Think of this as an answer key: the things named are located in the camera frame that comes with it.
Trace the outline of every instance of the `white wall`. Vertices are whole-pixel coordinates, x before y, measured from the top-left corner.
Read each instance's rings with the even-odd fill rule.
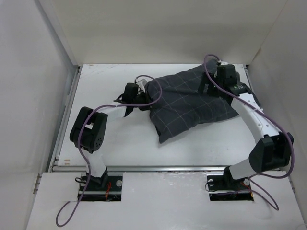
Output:
[[[41,0],[46,1],[52,2],[79,65],[199,63],[206,53],[249,64],[286,3]]]
[[[266,114],[295,138],[291,175],[307,221],[307,1],[288,0],[249,67],[251,84]]]
[[[0,0],[0,229],[25,228],[70,73],[34,0]]]

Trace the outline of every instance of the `red wire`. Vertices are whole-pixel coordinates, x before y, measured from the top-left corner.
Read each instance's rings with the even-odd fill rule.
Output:
[[[109,182],[108,183],[108,185],[107,185],[107,191],[106,191],[106,193],[105,193],[105,197],[106,197],[106,200],[107,200],[107,198],[109,197],[109,192],[110,192],[110,190],[111,190],[111,182]]]
[[[240,184],[241,184],[241,185],[243,185],[244,187],[246,187],[246,188],[250,189],[250,187],[249,187],[249,186],[247,186],[246,184],[244,184],[243,182],[240,182]]]

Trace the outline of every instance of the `screw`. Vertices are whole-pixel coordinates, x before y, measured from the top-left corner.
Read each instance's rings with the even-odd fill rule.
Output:
[[[86,181],[82,181],[81,183],[80,183],[80,186],[81,187],[84,187],[86,185]]]
[[[244,183],[245,185],[247,185],[247,186],[250,185],[249,179],[244,179],[243,183]]]
[[[123,182],[121,180],[116,181],[116,186],[117,187],[122,187]]]
[[[213,186],[214,185],[214,180],[213,179],[209,179],[208,180],[208,185],[209,186]]]

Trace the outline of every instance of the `white enclosure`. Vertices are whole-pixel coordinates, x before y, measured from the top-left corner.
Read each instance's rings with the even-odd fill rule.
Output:
[[[208,202],[201,186],[206,172],[185,172],[179,176],[170,173],[165,174],[165,178],[157,172],[147,175],[129,172],[124,174],[127,181],[123,190],[125,203],[112,207],[110,203],[82,203],[67,229],[86,228],[88,223],[92,224],[92,229],[96,228],[95,224],[101,226],[100,221],[104,220],[97,214],[106,214],[106,208],[111,209],[106,214],[108,219],[115,218],[114,213],[126,218],[124,226],[118,223],[112,228],[109,223],[109,229],[126,226],[128,229],[147,228],[144,223],[138,225],[136,219],[128,226],[129,217],[134,214],[139,215],[139,219],[148,218],[145,209],[139,205],[135,206],[134,212],[129,212],[130,205],[138,202],[146,203],[146,210],[152,213],[152,229],[251,229],[246,228],[248,224],[256,224],[254,229],[295,229],[303,219],[306,222],[306,9],[306,0],[0,0],[0,229],[57,229],[55,215],[64,202],[76,199],[77,185],[73,179],[85,170],[84,162],[79,156],[74,156],[76,149],[71,148],[67,134],[65,136],[73,122],[73,118],[71,121],[69,118],[76,116],[79,107],[95,107],[100,102],[109,102],[140,71],[140,74],[155,77],[175,73],[202,63],[207,53],[217,54],[230,63],[242,63],[242,75],[248,64],[249,77],[244,75],[244,80],[246,83],[249,80],[264,112],[294,136],[295,169],[291,183],[287,178],[275,181],[257,177],[257,181],[280,204],[280,212],[273,212],[257,196],[252,204]],[[139,63],[149,65],[141,67]],[[91,95],[100,96],[104,92],[97,93],[100,87],[96,81],[82,79],[78,66],[83,66],[83,73],[87,71],[89,76],[93,76],[91,67],[102,68],[92,79],[99,79],[104,84],[104,100],[93,102],[89,99]],[[111,90],[106,81],[118,85]],[[135,114],[134,118],[132,114],[128,119],[143,121],[149,126],[141,129],[156,137],[146,113]],[[120,132],[122,125],[114,124],[113,128]],[[221,145],[216,140],[208,140],[211,131],[216,136],[217,131],[221,131],[226,138],[225,132],[234,126],[242,130],[237,134],[238,139],[221,140]],[[142,152],[134,153],[128,141],[125,146],[112,145],[115,137],[125,140],[124,134],[127,133],[117,136],[116,132],[110,132],[106,137],[106,148],[116,153],[116,157],[106,156],[106,163],[110,166],[163,167],[174,162],[173,166],[191,166],[189,170],[199,166],[220,170],[220,166],[242,160],[253,145],[252,136],[239,117],[224,122],[224,125],[222,122],[197,126],[164,146],[158,146],[157,139],[153,144],[149,140],[152,138],[148,138],[146,143],[151,145],[151,149],[145,156],[141,155]],[[210,143],[209,150],[196,144],[195,137],[199,135],[207,138],[202,144]],[[236,148],[234,141],[242,143]],[[196,156],[193,159],[187,146],[195,147],[195,144],[199,148],[194,149],[198,154],[193,155]],[[155,148],[158,154],[149,161],[146,156],[154,153]],[[227,148],[231,155],[224,152]],[[174,149],[180,150],[181,154],[173,154]],[[202,149],[222,154],[209,154],[209,159],[201,155]],[[38,186],[49,162],[52,167],[47,169],[49,172],[43,175]],[[154,186],[150,188],[149,181],[163,187],[165,193],[169,192],[168,196],[163,199],[155,197],[159,190],[156,191]],[[189,193],[185,184],[193,187],[193,192]],[[144,192],[151,195],[152,200],[134,199],[134,195],[141,196]],[[184,204],[180,206],[178,201],[183,198]],[[196,198],[205,206],[196,202]],[[173,212],[159,204],[160,201],[169,202],[174,208],[186,207],[190,212]],[[60,222],[66,220],[71,207],[63,212]],[[231,228],[225,224],[231,220],[215,219],[216,215],[211,211],[220,212],[225,208],[234,210],[235,220]],[[194,216],[188,219],[193,210]],[[96,215],[95,221],[80,224],[79,220],[89,212]],[[165,219],[163,213],[171,218]]]
[[[51,1],[80,64],[250,64],[286,0]]]

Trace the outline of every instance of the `plaid fabric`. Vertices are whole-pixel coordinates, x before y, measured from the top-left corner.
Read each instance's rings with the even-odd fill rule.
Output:
[[[208,70],[216,71],[215,61],[207,63]],[[210,97],[205,92],[197,93],[201,81],[203,66],[158,78],[163,93],[162,98],[152,106],[150,119],[156,127],[159,142],[177,136],[197,124],[223,121],[237,112],[220,98]],[[159,87],[155,81],[146,84],[146,90],[152,100],[159,96]]]

